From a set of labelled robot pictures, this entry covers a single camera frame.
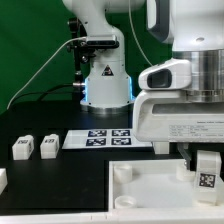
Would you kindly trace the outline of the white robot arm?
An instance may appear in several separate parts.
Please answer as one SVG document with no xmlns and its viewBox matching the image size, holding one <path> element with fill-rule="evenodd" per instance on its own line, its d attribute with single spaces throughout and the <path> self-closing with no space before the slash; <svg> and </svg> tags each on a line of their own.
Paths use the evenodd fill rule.
<svg viewBox="0 0 224 224">
<path fill-rule="evenodd" d="M 174 143 L 224 144 L 224 0 L 144 0 L 147 29 L 172 58 L 141 72 L 133 133 L 164 154 Z"/>
</svg>

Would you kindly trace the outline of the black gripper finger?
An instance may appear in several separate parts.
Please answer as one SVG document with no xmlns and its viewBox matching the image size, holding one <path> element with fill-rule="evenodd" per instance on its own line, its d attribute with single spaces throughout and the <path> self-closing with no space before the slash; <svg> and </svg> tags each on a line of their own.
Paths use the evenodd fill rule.
<svg viewBox="0 0 224 224">
<path fill-rule="evenodd" d="M 189 151 L 189 144 L 188 143 L 178 143 L 177 149 L 183 159 L 185 160 L 185 166 L 187 169 L 190 169 L 190 162 L 191 162 L 191 153 Z"/>
</svg>

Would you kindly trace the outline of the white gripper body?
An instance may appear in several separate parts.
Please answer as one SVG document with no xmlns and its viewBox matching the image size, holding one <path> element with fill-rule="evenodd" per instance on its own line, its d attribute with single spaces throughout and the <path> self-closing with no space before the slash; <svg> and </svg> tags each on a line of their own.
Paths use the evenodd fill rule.
<svg viewBox="0 0 224 224">
<path fill-rule="evenodd" d="M 143 142 L 224 142 L 224 103 L 189 103 L 182 91 L 141 91 L 133 134 Z"/>
</svg>

